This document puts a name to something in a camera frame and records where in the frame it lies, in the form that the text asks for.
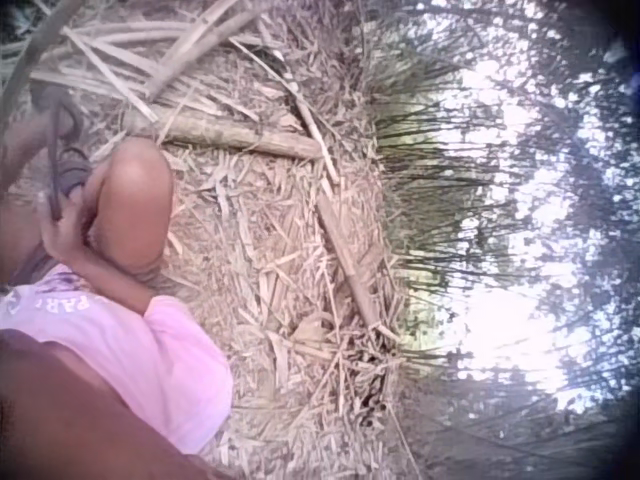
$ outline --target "person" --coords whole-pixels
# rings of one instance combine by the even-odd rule
[[[55,96],[61,139],[77,136],[68,93],[3,139],[0,187],[47,145]],[[224,354],[159,271],[172,172],[150,140],[128,138],[94,171],[59,163],[61,217],[0,196],[0,478],[205,479],[195,455],[231,411]]]

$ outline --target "fallen bamboo pole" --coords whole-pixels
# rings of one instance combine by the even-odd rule
[[[153,105],[158,116],[157,125],[166,125],[173,109]],[[135,110],[128,111],[123,118],[123,126],[129,132],[154,137],[157,127]],[[182,111],[171,124],[166,139],[170,141],[231,147],[251,148],[259,152],[283,157],[317,160],[322,158],[318,143],[303,135],[279,132],[270,128],[258,131],[254,125],[226,118],[205,115],[197,111]]]
[[[380,318],[376,313],[367,288],[360,281],[356,263],[351,254],[349,244],[342,234],[342,228],[340,228],[338,217],[333,211],[331,201],[322,191],[318,192],[316,210],[336,252],[338,262],[340,262],[340,266],[344,271],[344,276],[351,288],[353,300],[358,307],[362,320],[364,320],[369,329],[378,328],[380,326]]]

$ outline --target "dirt ground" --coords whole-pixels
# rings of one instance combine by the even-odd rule
[[[238,33],[253,55],[225,42],[148,101],[153,68],[211,3],[88,2],[70,25],[131,92],[173,112],[155,130],[177,182],[157,286],[189,304],[235,379],[231,418],[202,455],[250,478],[391,478],[384,432],[393,426],[399,360],[389,338],[364,326],[319,222],[322,165],[172,137],[181,112],[231,119],[258,134],[308,136],[286,69],[272,55],[281,52],[336,164],[332,205],[358,277],[393,329],[402,295],[382,227],[362,68],[350,46],[359,19],[339,2],[283,0],[262,16],[269,41],[256,22]],[[71,89],[87,119],[81,145],[97,163],[129,134],[123,117],[134,107],[69,37],[49,49],[32,78]],[[14,58],[3,59],[3,76]],[[11,194],[29,201],[47,175],[44,158],[36,160]]]

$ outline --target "forest floor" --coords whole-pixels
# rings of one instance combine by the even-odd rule
[[[331,2],[284,0],[262,15],[262,28],[249,23],[234,42],[214,48],[147,100],[166,52],[207,6],[88,2],[32,79],[70,88],[86,119],[81,146],[96,163],[128,134],[126,119],[136,112],[78,43],[143,106],[170,112],[154,130],[177,185],[158,283],[188,303],[228,355],[235,379],[232,415],[204,458],[249,478],[392,478],[385,429],[394,425],[392,385],[401,360],[389,335],[365,327],[319,221],[322,163],[264,153],[258,145],[265,132],[308,137],[291,83],[270,55],[277,50],[335,162],[331,206],[345,239],[340,248],[356,260],[380,324],[393,330],[403,296],[382,226],[361,60],[349,47],[358,41],[351,28],[359,19]],[[3,47],[5,78],[20,48]],[[21,105],[16,117],[28,112],[26,96]],[[258,142],[229,149],[189,141],[189,114],[201,115],[200,124],[245,125]],[[11,194],[30,197],[47,175],[39,158]]]

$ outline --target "pink t-shirt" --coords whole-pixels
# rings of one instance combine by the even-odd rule
[[[15,288],[0,301],[0,329],[71,349],[138,417],[182,453],[198,453],[231,412],[224,354],[176,298],[155,297],[140,316],[77,284],[57,267]]]

